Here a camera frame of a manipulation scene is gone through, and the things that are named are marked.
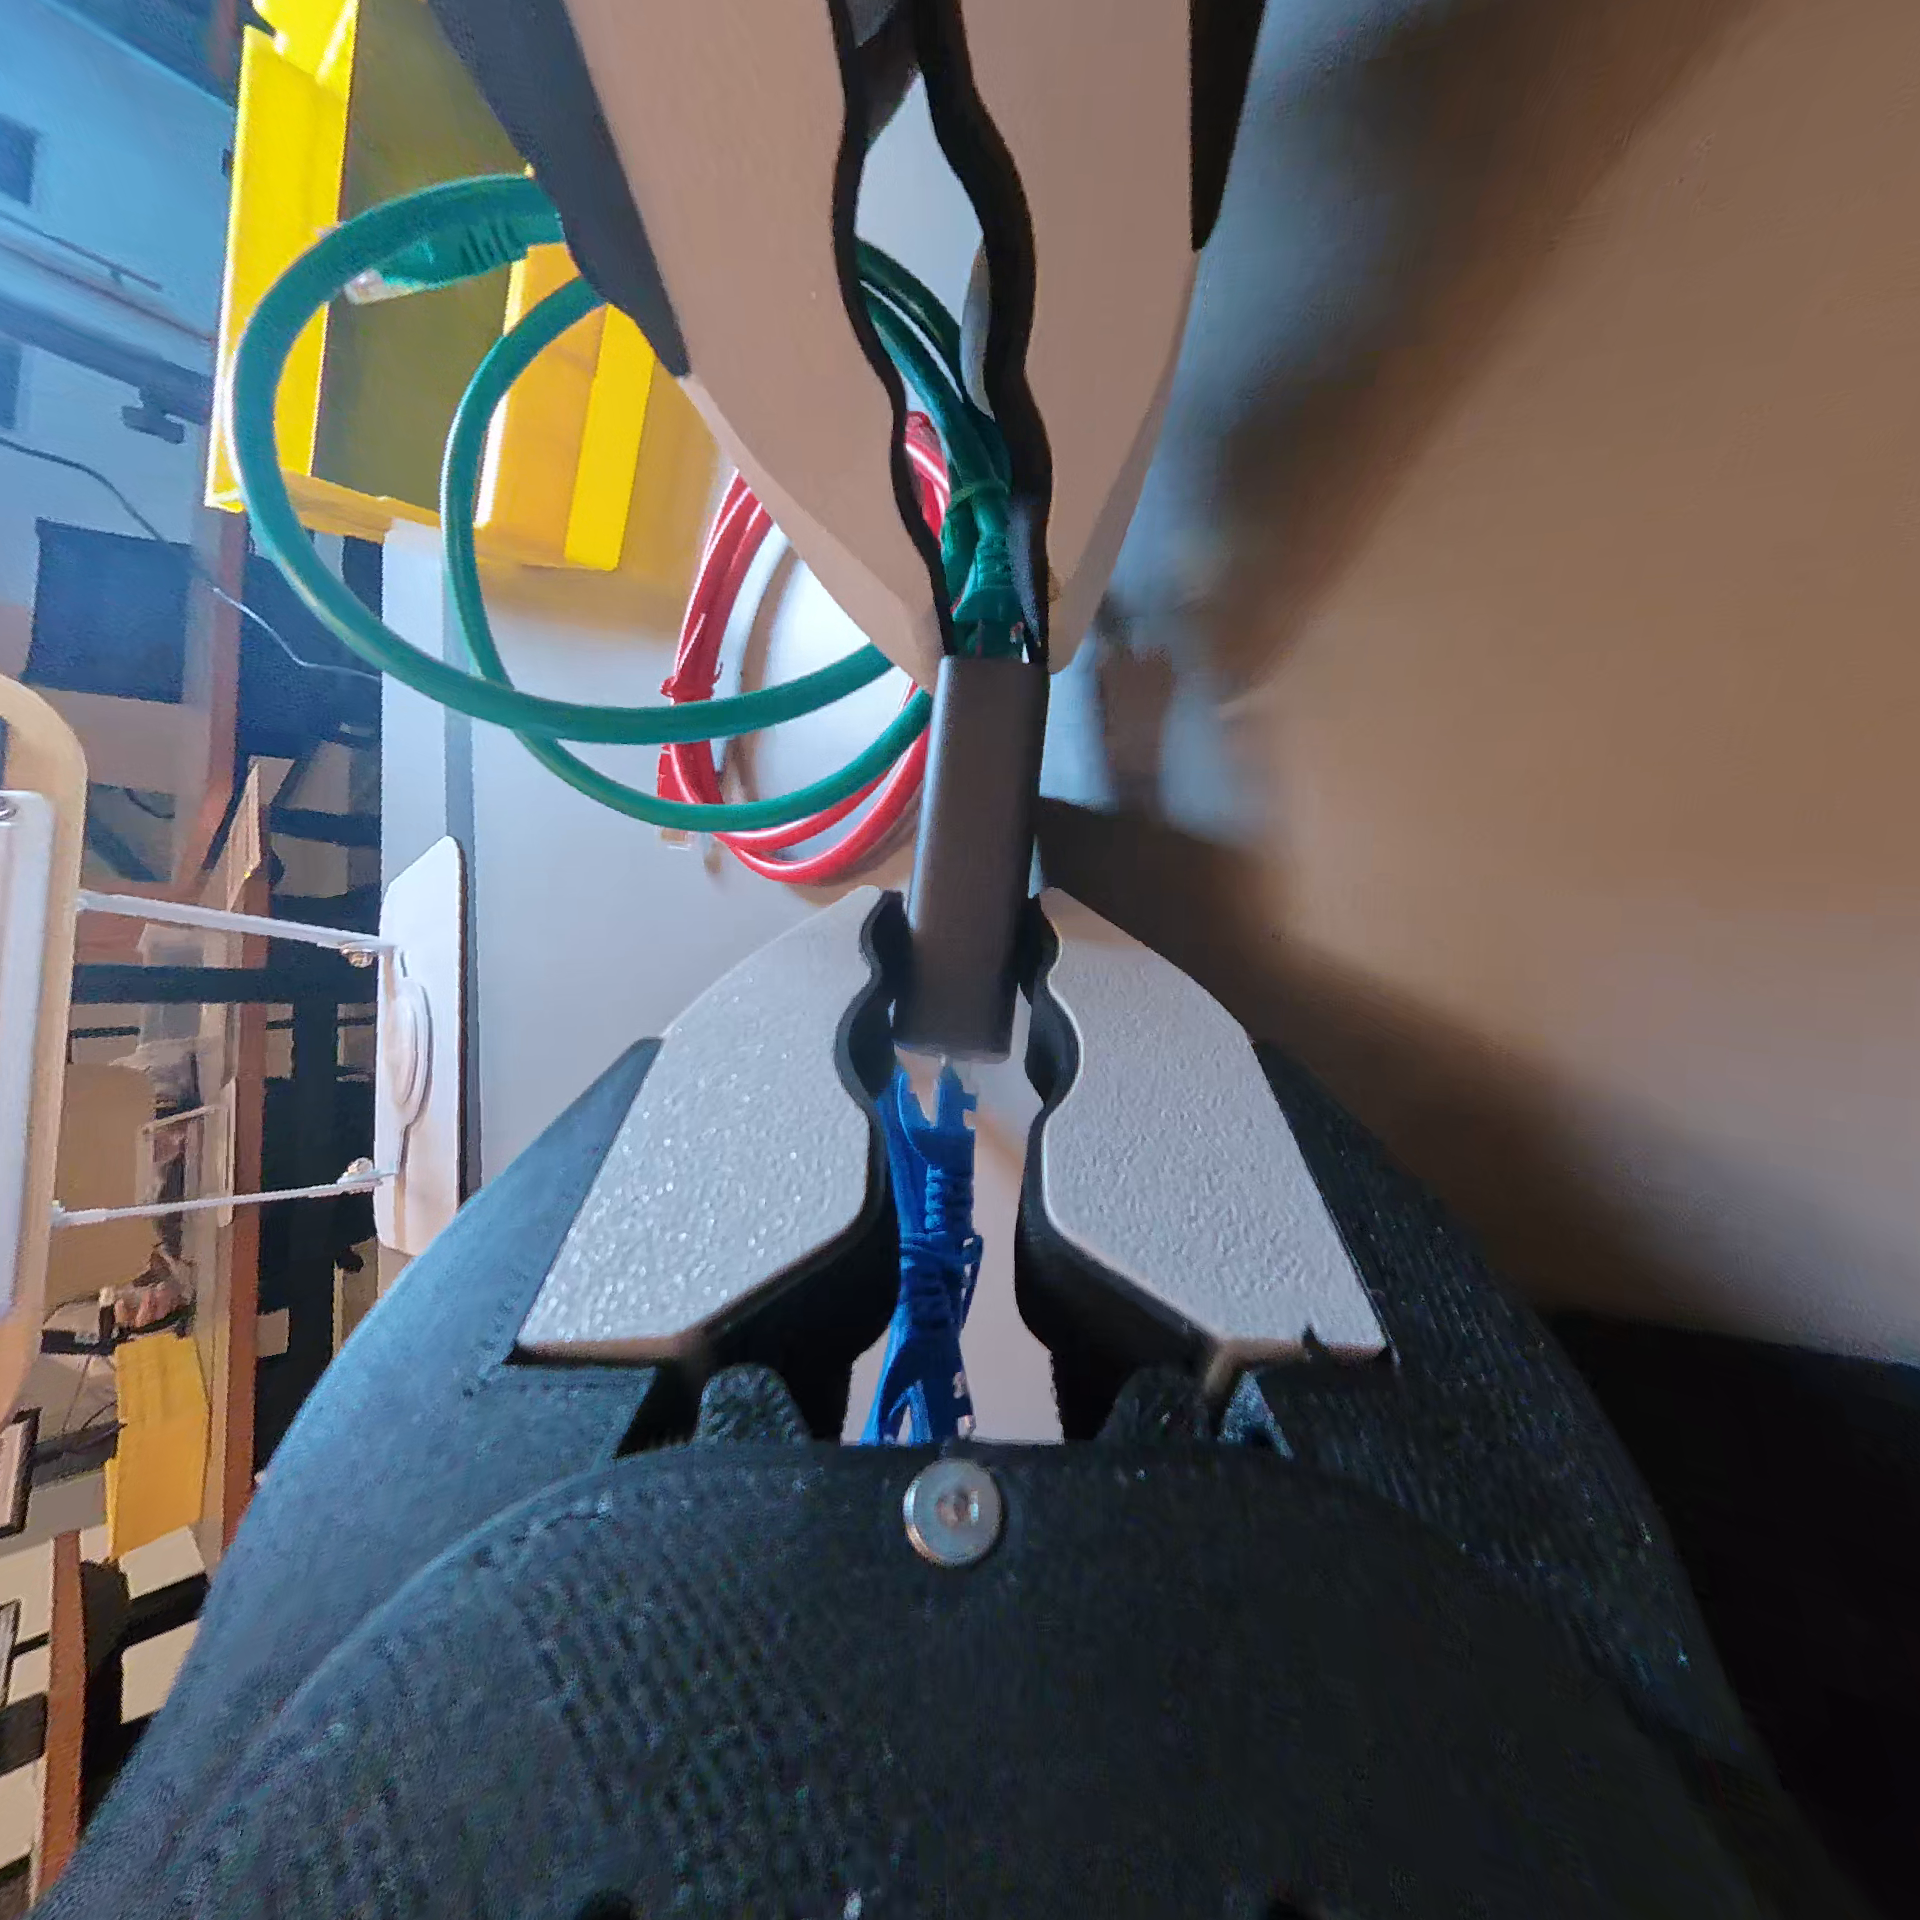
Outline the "yellow plastic bin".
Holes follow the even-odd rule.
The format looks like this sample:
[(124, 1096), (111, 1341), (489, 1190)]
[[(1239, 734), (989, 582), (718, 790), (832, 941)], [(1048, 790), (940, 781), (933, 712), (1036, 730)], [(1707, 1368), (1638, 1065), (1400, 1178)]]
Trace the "yellow plastic bin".
[[(505, 129), (415, 0), (270, 0), (240, 36), (216, 388), (265, 293), (343, 218), (419, 183), (518, 175)], [(444, 444), (478, 358), (546, 293), (564, 247), (302, 322), (282, 396), (282, 477), (310, 533), (382, 544), (436, 525)], [(499, 404), (478, 555), (572, 564), (681, 601), (718, 504), (718, 447), (625, 313), (595, 307)]]

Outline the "white standoff rod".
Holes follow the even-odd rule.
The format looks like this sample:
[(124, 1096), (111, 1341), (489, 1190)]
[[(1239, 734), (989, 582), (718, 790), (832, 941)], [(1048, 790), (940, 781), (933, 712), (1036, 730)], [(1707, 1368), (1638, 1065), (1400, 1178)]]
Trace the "white standoff rod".
[(351, 963), (382, 963), (382, 958), (404, 951), (395, 941), (361, 935), (361, 931), (216, 915), (216, 907), (197, 907), (197, 899), (146, 899), (146, 893), (79, 890), (79, 915), (130, 916), (130, 922), (165, 922), (165, 931), (199, 931), (199, 935), (240, 935), (240, 941), (321, 947), (321, 951), (343, 951)]
[(199, 1198), (173, 1198), (173, 1202), (124, 1202), (124, 1208), (51, 1208), (53, 1231), (88, 1231), (88, 1226), (115, 1226), (115, 1219), (165, 1219), (165, 1216), (233, 1216), (233, 1208), (270, 1208), (270, 1202), (321, 1202), (321, 1198), (351, 1198), (395, 1181), (390, 1162), (349, 1162), (349, 1178), (321, 1181), (321, 1189), (270, 1189), (270, 1190), (199, 1190)]

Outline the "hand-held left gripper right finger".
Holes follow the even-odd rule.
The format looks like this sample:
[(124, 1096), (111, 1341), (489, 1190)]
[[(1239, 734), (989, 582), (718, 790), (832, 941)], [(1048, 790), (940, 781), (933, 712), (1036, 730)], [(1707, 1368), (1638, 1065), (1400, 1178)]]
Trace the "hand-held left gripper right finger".
[(1390, 1330), (1256, 1035), (1172, 958), (1036, 893), (1027, 1256), (1125, 1362), (1376, 1362)]

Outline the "dark grey ethernet coupler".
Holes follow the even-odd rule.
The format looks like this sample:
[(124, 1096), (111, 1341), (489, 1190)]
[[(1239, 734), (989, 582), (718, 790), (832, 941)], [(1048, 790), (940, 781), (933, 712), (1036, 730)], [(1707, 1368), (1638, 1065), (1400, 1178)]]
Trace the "dark grey ethernet coupler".
[(1048, 664), (940, 659), (893, 995), (905, 1050), (996, 1065), (1013, 1047), (1040, 747)]

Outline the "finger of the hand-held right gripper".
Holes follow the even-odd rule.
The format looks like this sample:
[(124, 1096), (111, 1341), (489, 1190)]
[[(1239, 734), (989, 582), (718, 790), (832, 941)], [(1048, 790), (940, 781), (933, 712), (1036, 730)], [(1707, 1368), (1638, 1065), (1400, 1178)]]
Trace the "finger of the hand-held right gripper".
[(855, 297), (855, 181), (915, 73), (905, 7), (429, 7), (585, 286), (677, 376), (778, 533), (893, 664), (940, 664), (900, 376)]
[(933, 140), (979, 213), (979, 391), (1008, 555), (1061, 672), (1112, 582), (1256, 77), (1260, 0), (915, 7)]

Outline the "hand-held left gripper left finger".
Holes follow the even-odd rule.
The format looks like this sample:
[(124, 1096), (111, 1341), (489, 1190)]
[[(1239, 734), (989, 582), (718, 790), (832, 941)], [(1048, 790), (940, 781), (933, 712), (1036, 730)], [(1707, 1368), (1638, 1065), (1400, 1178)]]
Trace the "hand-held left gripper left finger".
[(886, 1216), (866, 1047), (900, 893), (855, 883), (662, 1035), (516, 1330), (531, 1362), (711, 1362)]

